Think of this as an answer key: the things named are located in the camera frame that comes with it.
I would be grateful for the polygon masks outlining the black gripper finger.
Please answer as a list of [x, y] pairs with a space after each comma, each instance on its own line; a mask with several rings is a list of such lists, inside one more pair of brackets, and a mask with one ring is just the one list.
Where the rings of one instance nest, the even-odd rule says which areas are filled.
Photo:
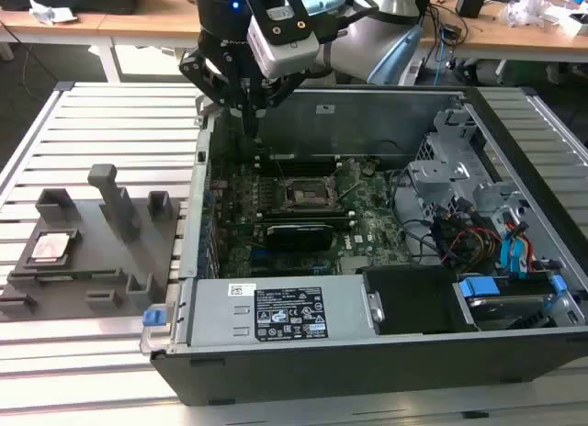
[[255, 113], [242, 76], [243, 56], [235, 49], [212, 49], [207, 57], [195, 49], [179, 65], [180, 72], [204, 95], [240, 117], [243, 133], [255, 136]]
[[277, 79], [258, 75], [252, 78], [252, 136], [259, 130], [259, 118], [269, 108], [279, 106], [304, 81], [304, 73], [293, 73]]

